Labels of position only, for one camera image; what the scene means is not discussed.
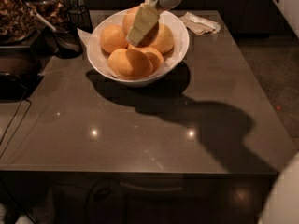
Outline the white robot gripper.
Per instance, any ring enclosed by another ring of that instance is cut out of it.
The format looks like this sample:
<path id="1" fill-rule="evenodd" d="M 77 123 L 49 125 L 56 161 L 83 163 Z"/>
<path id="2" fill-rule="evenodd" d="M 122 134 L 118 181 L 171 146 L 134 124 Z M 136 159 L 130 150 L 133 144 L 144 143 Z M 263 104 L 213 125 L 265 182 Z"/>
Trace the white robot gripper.
<path id="1" fill-rule="evenodd" d="M 145 0 L 139 6 L 126 37 L 135 47 L 146 47 L 153 42 L 159 32 L 160 14 L 156 9 L 170 10 L 182 0 Z"/>

